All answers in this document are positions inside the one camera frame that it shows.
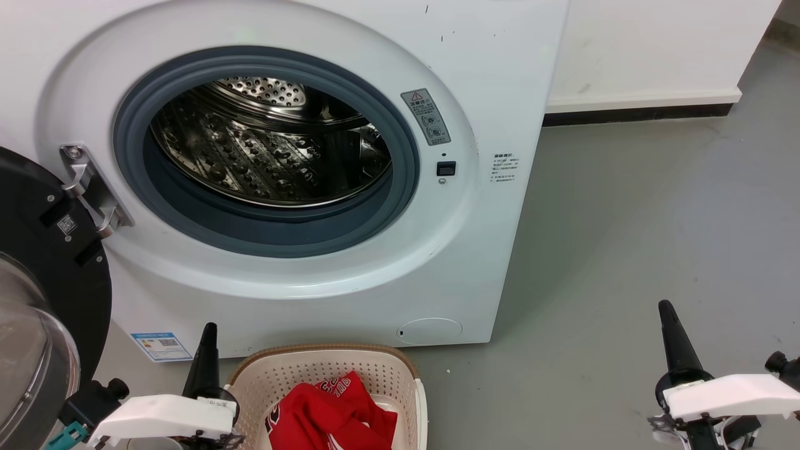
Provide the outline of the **black washer door with glass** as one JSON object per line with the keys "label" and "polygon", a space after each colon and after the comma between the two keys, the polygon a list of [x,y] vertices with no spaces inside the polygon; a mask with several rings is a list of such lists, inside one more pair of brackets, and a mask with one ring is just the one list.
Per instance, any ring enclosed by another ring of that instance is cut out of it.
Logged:
{"label": "black washer door with glass", "polygon": [[[57,222],[77,228],[64,236]],[[111,273],[94,221],[62,182],[0,146],[0,450],[41,450],[92,381],[111,323]]]}

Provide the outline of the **white front-load washing machine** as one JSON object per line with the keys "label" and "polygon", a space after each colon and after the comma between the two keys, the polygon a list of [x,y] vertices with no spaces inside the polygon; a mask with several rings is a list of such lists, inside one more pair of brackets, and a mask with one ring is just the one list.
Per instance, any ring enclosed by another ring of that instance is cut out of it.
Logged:
{"label": "white front-load washing machine", "polygon": [[[522,213],[569,0],[0,0],[0,146],[56,176],[82,143],[134,227],[102,239],[111,322],[174,333],[193,356],[218,326],[221,357],[277,345],[408,346],[404,324],[446,318],[458,344],[488,342]],[[262,258],[205,245],[149,212],[113,150],[120,103],[180,55],[288,49],[374,84],[420,155],[417,190],[389,228],[349,249]],[[429,146],[401,94],[428,89],[451,142]],[[490,183],[511,152],[514,182]],[[455,176],[436,163],[456,161]]]}

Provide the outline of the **small text sticker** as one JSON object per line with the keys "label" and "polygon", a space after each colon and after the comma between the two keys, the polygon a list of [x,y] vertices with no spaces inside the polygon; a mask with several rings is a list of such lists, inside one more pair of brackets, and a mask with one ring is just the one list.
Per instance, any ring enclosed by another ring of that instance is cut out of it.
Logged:
{"label": "small text sticker", "polygon": [[516,179],[520,165],[519,157],[511,152],[495,153],[492,155],[491,168],[489,168],[490,183],[510,183]]}

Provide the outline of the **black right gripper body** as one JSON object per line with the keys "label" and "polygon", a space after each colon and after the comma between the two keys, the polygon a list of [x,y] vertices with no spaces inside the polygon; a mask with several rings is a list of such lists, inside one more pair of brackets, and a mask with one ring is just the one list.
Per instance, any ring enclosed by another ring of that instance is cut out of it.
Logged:
{"label": "black right gripper body", "polygon": [[677,442],[683,450],[748,450],[762,427],[757,416],[728,416],[713,419],[704,413],[699,421],[685,422],[669,413],[665,392],[694,382],[711,381],[702,369],[672,369],[656,384],[655,395],[663,414],[648,418],[655,441]]}

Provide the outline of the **grey warning label sticker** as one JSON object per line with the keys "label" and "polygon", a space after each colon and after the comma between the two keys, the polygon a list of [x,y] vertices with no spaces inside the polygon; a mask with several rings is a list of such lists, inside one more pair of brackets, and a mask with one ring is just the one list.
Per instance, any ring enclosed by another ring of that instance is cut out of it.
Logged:
{"label": "grey warning label sticker", "polygon": [[401,94],[401,97],[412,115],[414,115],[429,146],[437,146],[451,142],[448,126],[444,122],[442,114],[428,89],[421,88],[414,89],[413,91],[406,91]]}

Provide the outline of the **blue energy label sticker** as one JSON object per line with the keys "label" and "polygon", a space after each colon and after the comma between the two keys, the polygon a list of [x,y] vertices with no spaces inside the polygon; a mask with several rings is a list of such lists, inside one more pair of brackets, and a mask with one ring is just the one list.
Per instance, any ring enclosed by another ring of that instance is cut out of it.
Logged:
{"label": "blue energy label sticker", "polygon": [[160,363],[193,359],[174,333],[131,333],[130,336],[151,361]]}

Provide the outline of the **round white filter cover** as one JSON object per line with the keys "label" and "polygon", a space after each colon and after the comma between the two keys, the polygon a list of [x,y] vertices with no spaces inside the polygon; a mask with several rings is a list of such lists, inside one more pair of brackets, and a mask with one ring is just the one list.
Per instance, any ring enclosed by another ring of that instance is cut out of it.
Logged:
{"label": "round white filter cover", "polygon": [[397,338],[408,346],[438,346],[458,344],[462,333],[460,322],[446,318],[421,318],[398,328]]}

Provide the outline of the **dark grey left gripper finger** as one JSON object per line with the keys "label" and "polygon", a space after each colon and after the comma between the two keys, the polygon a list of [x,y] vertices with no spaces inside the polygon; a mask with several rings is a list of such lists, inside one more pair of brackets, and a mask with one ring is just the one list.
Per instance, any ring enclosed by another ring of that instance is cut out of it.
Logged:
{"label": "dark grey left gripper finger", "polygon": [[206,324],[203,330],[203,396],[221,399],[218,367],[218,326]]}
{"label": "dark grey left gripper finger", "polygon": [[211,324],[206,324],[202,330],[202,335],[197,345],[197,349],[189,368],[186,382],[182,390],[182,396],[192,397],[198,390],[202,390],[208,385],[208,376],[211,370]]}

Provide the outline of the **stainless steel washing machine drum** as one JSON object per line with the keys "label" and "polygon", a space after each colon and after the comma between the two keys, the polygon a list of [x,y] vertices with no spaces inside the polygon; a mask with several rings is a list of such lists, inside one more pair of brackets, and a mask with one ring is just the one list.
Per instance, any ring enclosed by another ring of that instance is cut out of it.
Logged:
{"label": "stainless steel washing machine drum", "polygon": [[375,125],[320,89],[234,76],[164,105],[151,136],[184,176],[220,196],[267,208],[340,203],[391,174]]}

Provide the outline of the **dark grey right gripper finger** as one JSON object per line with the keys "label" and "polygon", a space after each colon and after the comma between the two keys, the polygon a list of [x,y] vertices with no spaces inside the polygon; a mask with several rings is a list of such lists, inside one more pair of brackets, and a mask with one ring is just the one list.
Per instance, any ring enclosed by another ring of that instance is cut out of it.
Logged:
{"label": "dark grey right gripper finger", "polygon": [[683,325],[669,300],[660,300],[657,306],[662,324],[662,341],[667,364],[667,371],[658,382],[686,383],[682,362],[683,335],[685,334]]}
{"label": "dark grey right gripper finger", "polygon": [[684,329],[683,335],[683,348],[682,348],[682,365],[683,371],[686,374],[686,379],[714,379],[714,376],[709,374],[698,359],[698,355],[694,350],[691,340]]}

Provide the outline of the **cream plastic laundry basket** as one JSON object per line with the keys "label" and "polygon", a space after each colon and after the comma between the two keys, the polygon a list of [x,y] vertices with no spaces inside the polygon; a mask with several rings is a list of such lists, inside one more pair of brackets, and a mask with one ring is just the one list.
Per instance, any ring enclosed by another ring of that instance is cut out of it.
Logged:
{"label": "cream plastic laundry basket", "polygon": [[397,413],[392,450],[428,450],[428,399],[418,370],[402,351],[377,344],[302,344],[249,356],[226,385],[240,407],[235,430],[245,439],[238,450],[272,450],[264,419],[291,388],[350,371],[378,406]]}

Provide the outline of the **red garment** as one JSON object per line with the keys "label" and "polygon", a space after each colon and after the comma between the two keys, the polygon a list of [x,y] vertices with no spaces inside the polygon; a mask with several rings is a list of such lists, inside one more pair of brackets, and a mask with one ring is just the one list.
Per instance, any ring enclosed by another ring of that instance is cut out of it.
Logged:
{"label": "red garment", "polygon": [[266,415],[272,450],[392,450],[398,421],[378,406],[355,371],[301,382]]}

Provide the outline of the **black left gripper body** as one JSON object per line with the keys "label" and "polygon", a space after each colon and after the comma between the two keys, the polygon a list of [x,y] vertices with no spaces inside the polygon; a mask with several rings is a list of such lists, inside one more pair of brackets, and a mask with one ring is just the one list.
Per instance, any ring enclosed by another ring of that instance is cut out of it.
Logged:
{"label": "black left gripper body", "polygon": [[[185,389],[182,393],[184,397],[191,399],[210,399],[211,401],[224,401],[227,406],[234,407],[234,418],[232,424],[235,425],[240,414],[240,406],[237,399],[223,387],[199,387],[192,391]],[[197,430],[189,437],[179,437],[178,444],[182,450],[240,450],[246,437],[234,431],[214,436],[208,432]]]}

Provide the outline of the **white and black baseboard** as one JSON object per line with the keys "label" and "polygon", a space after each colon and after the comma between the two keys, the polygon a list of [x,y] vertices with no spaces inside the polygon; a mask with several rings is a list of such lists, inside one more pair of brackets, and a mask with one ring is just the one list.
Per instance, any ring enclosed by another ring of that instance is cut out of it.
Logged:
{"label": "white and black baseboard", "polygon": [[647,94],[591,99],[553,99],[542,126],[583,126],[680,119],[716,119],[728,116],[743,92],[735,86],[722,91]]}

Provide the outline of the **grey rubber door gasket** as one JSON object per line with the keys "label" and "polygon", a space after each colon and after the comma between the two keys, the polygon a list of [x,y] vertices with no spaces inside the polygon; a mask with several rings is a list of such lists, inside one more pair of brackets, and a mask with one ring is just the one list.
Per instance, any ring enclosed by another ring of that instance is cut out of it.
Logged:
{"label": "grey rubber door gasket", "polygon": [[[391,174],[368,191],[323,207],[257,207],[220,196],[184,176],[151,136],[153,117],[178,94],[218,79],[257,76],[320,89],[376,126]],[[408,120],[374,84],[308,54],[257,46],[200,49],[142,75],[122,100],[112,150],[126,184],[162,222],[205,245],[262,258],[308,258],[360,245],[405,213],[418,186],[420,155]]]}

